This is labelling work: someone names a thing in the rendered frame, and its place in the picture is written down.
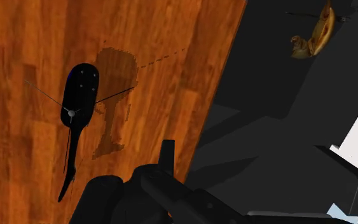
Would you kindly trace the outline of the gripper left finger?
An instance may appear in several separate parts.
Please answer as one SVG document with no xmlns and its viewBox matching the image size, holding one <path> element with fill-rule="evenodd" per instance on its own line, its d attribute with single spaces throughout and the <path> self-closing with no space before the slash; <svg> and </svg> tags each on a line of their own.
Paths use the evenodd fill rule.
<svg viewBox="0 0 358 224">
<path fill-rule="evenodd" d="M 68 224 L 251 224 L 209 192 L 176 180 L 174 153 L 175 142 L 164 140 L 158 163 L 138 166 L 128 181 L 91 179 Z"/>
</svg>

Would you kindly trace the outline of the black toy helicopter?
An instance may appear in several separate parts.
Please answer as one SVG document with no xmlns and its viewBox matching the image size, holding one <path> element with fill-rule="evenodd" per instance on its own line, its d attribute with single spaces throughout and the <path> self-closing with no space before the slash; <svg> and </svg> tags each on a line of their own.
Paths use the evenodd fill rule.
<svg viewBox="0 0 358 224">
<path fill-rule="evenodd" d="M 58 202 L 61 202 L 70 184 L 76 175 L 76 154 L 81 132 L 92 119 L 97 100 L 99 87 L 99 72 L 89 63 L 74 66 L 69 72 L 61 107 L 61 123 L 68 128 L 67 147 L 64 160 L 63 173 L 65 174 Z"/>
</svg>

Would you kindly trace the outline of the yellow brown curved object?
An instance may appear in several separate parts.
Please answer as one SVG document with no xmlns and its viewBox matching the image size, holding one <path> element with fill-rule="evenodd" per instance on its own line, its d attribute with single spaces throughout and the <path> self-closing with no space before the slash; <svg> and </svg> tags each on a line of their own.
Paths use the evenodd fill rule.
<svg viewBox="0 0 358 224">
<path fill-rule="evenodd" d="M 307 13 L 292 12 L 286 12 L 286 14 L 318 18 L 310 39 L 306 40 L 299 35 L 293 36 L 291 38 L 290 42 L 293 44 L 291 57 L 294 59 L 307 59 L 318 55 L 329 42 L 335 23 L 347 23 L 351 20 L 351 16 L 336 15 L 333 9 L 332 0 L 326 0 L 326 4 L 321 10 L 319 16 Z"/>
</svg>

